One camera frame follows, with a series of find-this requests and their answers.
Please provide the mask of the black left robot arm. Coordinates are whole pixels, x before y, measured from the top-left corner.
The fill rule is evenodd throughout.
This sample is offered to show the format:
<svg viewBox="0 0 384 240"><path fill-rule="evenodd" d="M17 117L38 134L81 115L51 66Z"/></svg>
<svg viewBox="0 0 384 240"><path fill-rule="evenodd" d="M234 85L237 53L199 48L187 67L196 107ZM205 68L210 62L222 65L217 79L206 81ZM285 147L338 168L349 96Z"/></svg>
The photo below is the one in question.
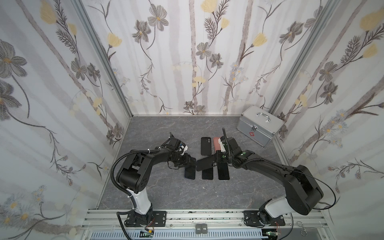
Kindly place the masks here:
<svg viewBox="0 0 384 240"><path fill-rule="evenodd" d="M110 171L111 182L125 193L133 204L129 211L116 212L126 239L131 239L126 227L140 225L146 228L156 219L146 190L153 166L159 163L173 163L173 170L195 170L197 161L187 150L188 146L170 133L168 139L160 146L152 150L131 150L113 163Z"/></svg>

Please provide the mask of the black phone case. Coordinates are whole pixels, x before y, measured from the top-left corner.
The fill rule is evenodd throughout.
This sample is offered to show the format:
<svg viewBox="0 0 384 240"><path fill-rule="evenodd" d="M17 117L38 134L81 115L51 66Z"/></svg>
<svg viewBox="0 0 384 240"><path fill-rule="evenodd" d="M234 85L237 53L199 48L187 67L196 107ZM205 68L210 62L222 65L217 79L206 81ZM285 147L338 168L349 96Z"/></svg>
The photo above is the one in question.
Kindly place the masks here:
<svg viewBox="0 0 384 240"><path fill-rule="evenodd" d="M210 137L201 137L201 155L212 155L212 139Z"/></svg>
<svg viewBox="0 0 384 240"><path fill-rule="evenodd" d="M216 162L217 162L217 156L216 155L207 156L205 158L197 160L196 171L200 172L203 170L213 168L216 165Z"/></svg>

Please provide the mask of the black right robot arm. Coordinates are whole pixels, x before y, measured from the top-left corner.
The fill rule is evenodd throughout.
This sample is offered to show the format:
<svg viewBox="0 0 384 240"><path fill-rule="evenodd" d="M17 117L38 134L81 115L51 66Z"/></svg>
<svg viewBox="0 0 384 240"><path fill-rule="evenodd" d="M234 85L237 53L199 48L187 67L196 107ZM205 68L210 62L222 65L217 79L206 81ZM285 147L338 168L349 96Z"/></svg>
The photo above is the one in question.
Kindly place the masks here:
<svg viewBox="0 0 384 240"><path fill-rule="evenodd" d="M267 200L259 207L256 213L256 226L271 225L285 214L297 213L307 216L312 210L319 210L316 205L324 197L319 183L329 188L334 196L334 202L322 209L328 210L337 204L338 200L334 190L324 181L314 177L307 167L278 164L262 158L252 151L243 151L237 141L232 137L227 137L224 128L222 130L223 136L219 143L224 151L217 156L218 164L225 163L235 169L257 172L281 184L285 189L283 196Z"/></svg>

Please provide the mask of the pink phone case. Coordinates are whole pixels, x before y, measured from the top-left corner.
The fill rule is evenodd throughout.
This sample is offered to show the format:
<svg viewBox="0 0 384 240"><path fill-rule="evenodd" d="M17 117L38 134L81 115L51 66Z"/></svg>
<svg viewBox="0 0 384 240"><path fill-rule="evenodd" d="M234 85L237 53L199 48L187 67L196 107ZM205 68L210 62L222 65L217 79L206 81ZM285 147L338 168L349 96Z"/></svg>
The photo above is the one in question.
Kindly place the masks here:
<svg viewBox="0 0 384 240"><path fill-rule="evenodd" d="M215 152L217 152L217 151L222 152L222 143L221 143L220 137L214 137L213 138L213 144L214 144Z"/></svg>

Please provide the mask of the black smartphone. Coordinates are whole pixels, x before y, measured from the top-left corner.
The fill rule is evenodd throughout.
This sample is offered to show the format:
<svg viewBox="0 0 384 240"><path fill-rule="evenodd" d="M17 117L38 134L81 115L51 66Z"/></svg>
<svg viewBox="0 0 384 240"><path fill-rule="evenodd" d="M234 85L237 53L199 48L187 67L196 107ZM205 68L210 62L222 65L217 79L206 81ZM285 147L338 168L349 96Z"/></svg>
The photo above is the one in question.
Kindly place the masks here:
<svg viewBox="0 0 384 240"><path fill-rule="evenodd" d="M218 178L221 181L227 181L230 179L230 173L227 163L218 163Z"/></svg>

